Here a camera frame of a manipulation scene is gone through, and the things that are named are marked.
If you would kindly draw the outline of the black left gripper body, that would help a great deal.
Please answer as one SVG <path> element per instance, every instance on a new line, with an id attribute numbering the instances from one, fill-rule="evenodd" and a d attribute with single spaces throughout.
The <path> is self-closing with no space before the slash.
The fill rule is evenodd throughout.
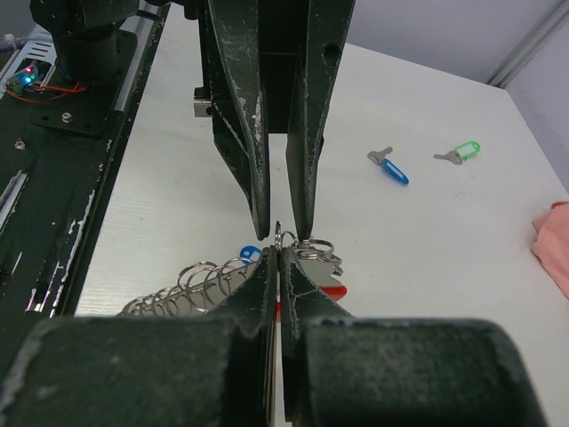
<path id="1" fill-rule="evenodd" d="M 260 1 L 260 76 L 268 110 L 268 131 L 286 133 L 293 80 L 305 36 L 306 1 Z"/>

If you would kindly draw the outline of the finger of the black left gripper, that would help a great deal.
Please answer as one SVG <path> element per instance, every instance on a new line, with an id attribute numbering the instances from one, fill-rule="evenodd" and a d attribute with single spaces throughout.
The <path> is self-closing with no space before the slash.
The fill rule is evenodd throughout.
<path id="1" fill-rule="evenodd" d="M 270 229 L 265 93 L 260 78 L 259 3 L 209 1 L 218 57 L 210 59 L 214 142 L 245 193 L 257 239 Z"/>
<path id="2" fill-rule="evenodd" d="M 304 240 L 313 229 L 325 124 L 355 3 L 304 1 L 302 6 L 285 154 L 295 228 Z"/>

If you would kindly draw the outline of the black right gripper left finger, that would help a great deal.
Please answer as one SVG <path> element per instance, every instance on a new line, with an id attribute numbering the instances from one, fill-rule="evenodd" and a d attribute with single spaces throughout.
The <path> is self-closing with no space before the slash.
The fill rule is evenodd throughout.
<path id="1" fill-rule="evenodd" d="M 196 317 L 40 322 L 1 381 L 4 426 L 270 426 L 277 253 Z"/>

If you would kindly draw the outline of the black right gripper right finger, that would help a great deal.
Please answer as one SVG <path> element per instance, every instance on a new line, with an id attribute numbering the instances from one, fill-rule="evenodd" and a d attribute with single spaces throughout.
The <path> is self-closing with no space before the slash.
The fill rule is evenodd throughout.
<path id="1" fill-rule="evenodd" d="M 280 254 L 284 416 L 295 426 L 543 426 L 517 347 L 475 318 L 356 318 Z"/>

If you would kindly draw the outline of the metal key organizer red handle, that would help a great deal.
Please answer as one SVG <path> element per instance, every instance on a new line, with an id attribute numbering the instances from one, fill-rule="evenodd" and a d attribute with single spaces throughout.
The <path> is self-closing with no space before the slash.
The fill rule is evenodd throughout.
<path id="1" fill-rule="evenodd" d="M 334 302 L 345 297 L 348 289 L 340 282 L 342 259 L 333 243 L 317 238 L 298 239 L 291 231 L 278 230 L 276 243 L 293 248 L 308 278 Z M 233 294 L 253 273 L 257 262 L 243 265 L 239 255 L 223 263 L 200 261 L 183 268 L 173 286 L 129 301 L 119 317 L 194 317 L 216 308 Z"/>

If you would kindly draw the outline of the key with dark blue tag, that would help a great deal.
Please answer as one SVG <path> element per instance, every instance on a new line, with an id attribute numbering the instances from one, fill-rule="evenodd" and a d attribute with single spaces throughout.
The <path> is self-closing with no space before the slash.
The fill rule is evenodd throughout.
<path id="1" fill-rule="evenodd" d="M 257 262 L 260 255 L 261 250 L 257 246 L 244 246 L 239 253 L 239 258 L 243 265 L 249 265 Z"/>

